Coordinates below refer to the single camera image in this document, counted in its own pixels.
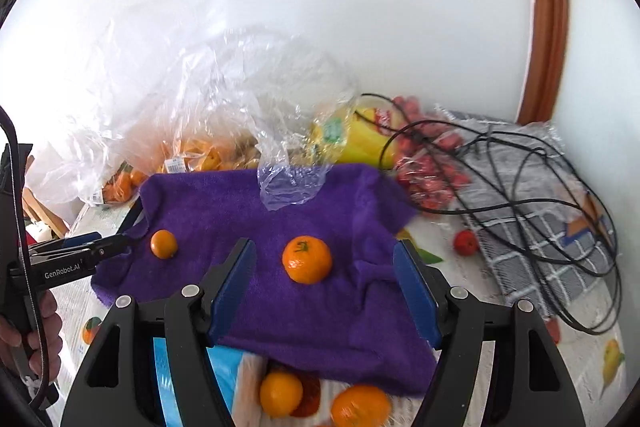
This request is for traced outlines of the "left hand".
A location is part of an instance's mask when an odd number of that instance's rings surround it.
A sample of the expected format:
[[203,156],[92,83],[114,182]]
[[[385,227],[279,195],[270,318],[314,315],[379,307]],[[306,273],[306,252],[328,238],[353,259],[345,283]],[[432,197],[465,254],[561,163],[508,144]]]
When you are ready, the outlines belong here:
[[[49,376],[57,379],[61,369],[60,352],[63,348],[63,340],[60,336],[62,329],[62,319],[58,314],[58,303],[51,291],[45,291],[39,299],[40,312],[42,316],[43,332],[47,340],[47,352],[49,357]],[[0,317],[0,349],[2,364],[13,373],[17,369],[12,357],[12,348],[22,347],[22,335],[4,317]],[[30,369],[41,374],[42,358],[40,355],[40,344],[38,334],[30,332],[27,337],[29,348],[32,349],[32,356],[29,359]]]

